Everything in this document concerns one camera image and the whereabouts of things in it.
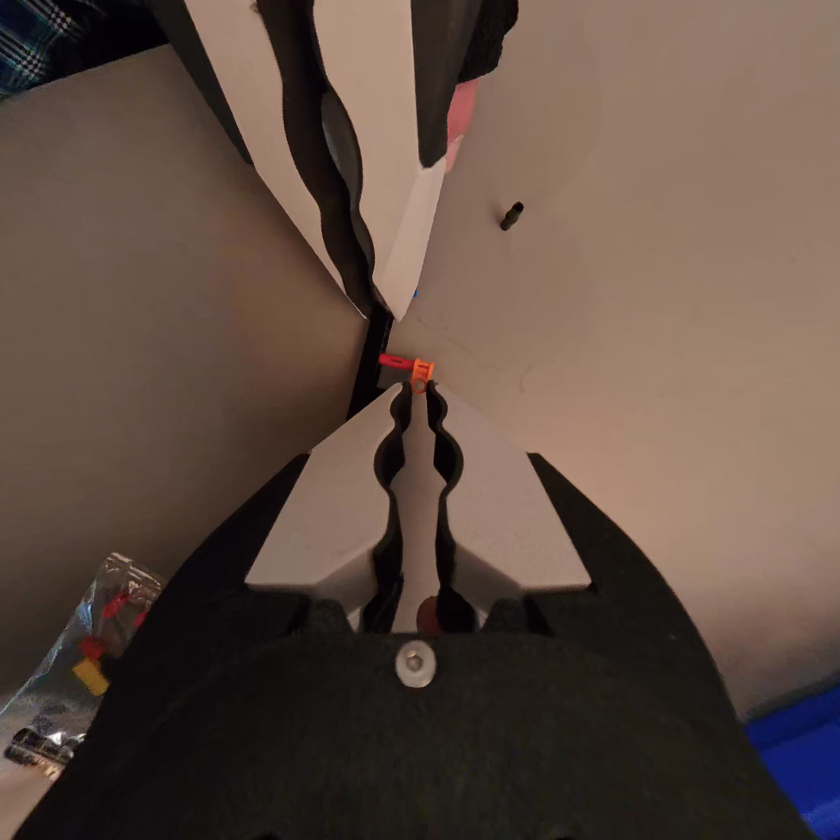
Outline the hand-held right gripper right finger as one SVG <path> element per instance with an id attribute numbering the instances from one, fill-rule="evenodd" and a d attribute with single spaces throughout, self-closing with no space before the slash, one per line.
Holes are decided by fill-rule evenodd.
<path id="1" fill-rule="evenodd" d="M 437 504 L 437 624 L 474 632 L 500 601 L 592 584 L 532 460 L 447 387 L 426 391 Z"/>

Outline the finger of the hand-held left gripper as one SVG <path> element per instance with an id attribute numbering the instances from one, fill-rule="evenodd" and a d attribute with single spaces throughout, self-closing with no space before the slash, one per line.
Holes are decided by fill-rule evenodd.
<path id="1" fill-rule="evenodd" d="M 411 3 L 317 1 L 315 30 L 360 149 L 374 289 L 400 321 L 421 277 L 446 166 L 419 159 Z"/>
<path id="2" fill-rule="evenodd" d="M 185 3 L 253 165 L 345 297 L 375 309 L 350 197 L 321 126 L 326 91 L 305 2 Z"/>

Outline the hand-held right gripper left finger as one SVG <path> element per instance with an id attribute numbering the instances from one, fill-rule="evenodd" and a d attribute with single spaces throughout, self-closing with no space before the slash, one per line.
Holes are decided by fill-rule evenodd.
<path id="1" fill-rule="evenodd" d="M 363 632 L 391 632 L 404 588 L 393 481 L 404 468 L 409 384 L 391 386 L 311 450 L 245 583 L 358 613 Z"/>

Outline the black toy beam assembly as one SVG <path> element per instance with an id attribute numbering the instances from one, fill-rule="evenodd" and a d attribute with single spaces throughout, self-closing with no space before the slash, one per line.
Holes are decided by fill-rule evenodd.
<path id="1" fill-rule="evenodd" d="M 363 411 L 382 394 L 383 389 L 379 386 L 382 367 L 380 356 L 387 351 L 393 323 L 393 315 L 388 309 L 380 303 L 375 304 L 367 321 L 367 330 L 346 416 L 347 421 Z"/>

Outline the grey desk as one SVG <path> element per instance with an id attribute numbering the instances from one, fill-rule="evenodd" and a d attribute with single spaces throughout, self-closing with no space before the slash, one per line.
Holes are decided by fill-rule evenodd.
<path id="1" fill-rule="evenodd" d="M 3 104 L 2 200 L 5 694 L 103 555 L 172 574 L 340 424 L 364 326 L 171 47 Z M 838 2 L 522 2 L 394 343 L 625 529 L 738 713 L 838 670 Z"/>

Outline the person's left hand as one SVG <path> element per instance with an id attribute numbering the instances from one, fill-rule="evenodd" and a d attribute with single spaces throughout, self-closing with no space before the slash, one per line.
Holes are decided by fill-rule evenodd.
<path id="1" fill-rule="evenodd" d="M 459 148 L 469 130 L 476 105 L 476 95 L 480 80 L 478 78 L 460 82 L 456 85 L 449 104 L 447 115 L 447 150 L 445 155 L 445 173 L 452 171 Z"/>

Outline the person in plaid shirt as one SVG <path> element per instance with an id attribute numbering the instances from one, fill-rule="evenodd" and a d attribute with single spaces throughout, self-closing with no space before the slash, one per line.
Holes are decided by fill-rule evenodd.
<path id="1" fill-rule="evenodd" d="M 146 2 L 2 1 L 1 99 L 168 41 Z"/>

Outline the clear bag of toy parts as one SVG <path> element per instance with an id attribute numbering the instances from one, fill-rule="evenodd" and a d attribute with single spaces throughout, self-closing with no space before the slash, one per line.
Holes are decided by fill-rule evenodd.
<path id="1" fill-rule="evenodd" d="M 72 673 L 89 657 L 113 682 L 119 663 L 165 579 L 119 553 L 92 583 L 34 673 L 2 702 L 2 762 L 59 776 L 84 742 L 104 695 L 92 696 Z"/>

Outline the yellow brick piece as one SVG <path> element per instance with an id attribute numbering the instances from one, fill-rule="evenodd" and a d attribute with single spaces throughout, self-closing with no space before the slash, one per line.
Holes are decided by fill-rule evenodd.
<path id="1" fill-rule="evenodd" d="M 78 661 L 73 666 L 72 673 L 94 697 L 101 697 L 110 687 L 110 681 L 102 672 L 99 662 L 89 657 Z"/>

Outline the blue storage bin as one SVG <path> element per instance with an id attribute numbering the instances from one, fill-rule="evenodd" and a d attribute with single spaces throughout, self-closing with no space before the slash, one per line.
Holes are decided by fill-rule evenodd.
<path id="1" fill-rule="evenodd" d="M 812 832 L 838 839 L 838 682 L 785 700 L 747 721 L 744 729 Z"/>

